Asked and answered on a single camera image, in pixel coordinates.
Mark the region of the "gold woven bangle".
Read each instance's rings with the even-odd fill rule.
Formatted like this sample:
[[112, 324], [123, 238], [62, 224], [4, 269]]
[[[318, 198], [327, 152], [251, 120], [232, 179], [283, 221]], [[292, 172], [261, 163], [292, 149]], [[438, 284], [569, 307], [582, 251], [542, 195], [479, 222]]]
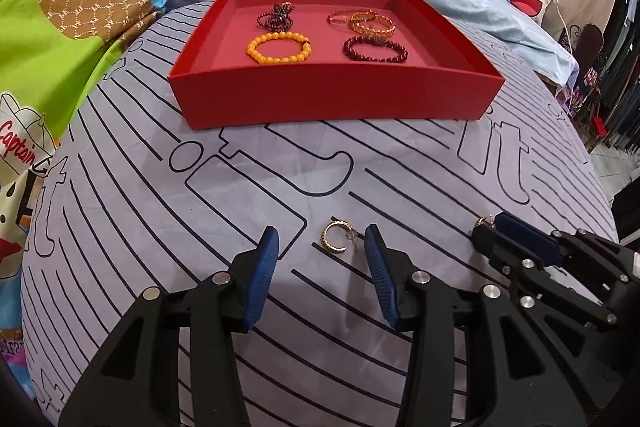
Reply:
[[358, 12], [347, 23], [356, 34], [365, 37], [389, 39], [396, 31], [395, 23], [377, 12]]

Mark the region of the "thin rose gold bangle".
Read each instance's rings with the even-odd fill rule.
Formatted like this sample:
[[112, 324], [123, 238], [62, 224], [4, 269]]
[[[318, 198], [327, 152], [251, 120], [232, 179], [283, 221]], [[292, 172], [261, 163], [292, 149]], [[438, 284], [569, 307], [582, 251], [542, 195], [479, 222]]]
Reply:
[[377, 17], [373, 10], [360, 10], [360, 9], [342, 9], [331, 13], [326, 20], [330, 24], [350, 24], [368, 22], [374, 20]]

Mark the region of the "striped lilac bed cover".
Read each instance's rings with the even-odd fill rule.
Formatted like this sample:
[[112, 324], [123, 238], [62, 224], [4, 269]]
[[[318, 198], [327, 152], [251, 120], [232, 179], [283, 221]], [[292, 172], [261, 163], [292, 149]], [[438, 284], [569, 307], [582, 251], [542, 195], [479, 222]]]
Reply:
[[205, 12], [170, 12], [67, 127], [40, 193], [22, 277], [26, 360], [56, 421], [142, 291], [183, 291], [252, 248], [281, 256], [262, 318], [235, 338], [256, 426], [390, 426], [410, 340], [383, 319], [360, 251], [322, 251], [330, 221], [377, 225], [442, 281], [499, 284], [470, 242], [507, 211], [534, 227], [615, 239], [602, 185], [535, 73], [486, 32], [464, 34], [504, 83], [480, 120], [352, 120], [195, 132], [167, 76]]

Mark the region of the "dark wooden chair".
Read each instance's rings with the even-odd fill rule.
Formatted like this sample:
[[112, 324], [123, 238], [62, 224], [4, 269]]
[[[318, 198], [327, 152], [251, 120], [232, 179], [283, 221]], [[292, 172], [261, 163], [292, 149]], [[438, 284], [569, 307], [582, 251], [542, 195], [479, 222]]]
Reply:
[[567, 98], [568, 106], [572, 106], [580, 95], [580, 87], [584, 84], [585, 77], [592, 64], [597, 60], [603, 46], [603, 34], [600, 28], [593, 24], [585, 25], [580, 31], [577, 44], [574, 47], [573, 56], [579, 70], [577, 78], [570, 89]]

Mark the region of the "red shallow tray box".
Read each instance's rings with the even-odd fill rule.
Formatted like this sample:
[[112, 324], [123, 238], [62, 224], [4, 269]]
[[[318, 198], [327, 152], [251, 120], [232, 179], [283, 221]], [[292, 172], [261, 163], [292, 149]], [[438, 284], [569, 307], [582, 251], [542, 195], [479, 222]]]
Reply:
[[[373, 10], [407, 52], [356, 44], [326, 18]], [[308, 120], [482, 117], [504, 79], [423, 0], [215, 0], [168, 75], [192, 129]]]

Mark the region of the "colourful cartoon monkey blanket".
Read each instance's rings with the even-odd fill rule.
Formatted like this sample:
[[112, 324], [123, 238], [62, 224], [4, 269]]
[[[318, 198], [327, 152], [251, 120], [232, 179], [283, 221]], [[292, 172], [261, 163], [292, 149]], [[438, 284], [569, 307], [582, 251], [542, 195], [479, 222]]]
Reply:
[[1, 0], [1, 356], [33, 397], [21, 275], [42, 180], [75, 110], [168, 0]]

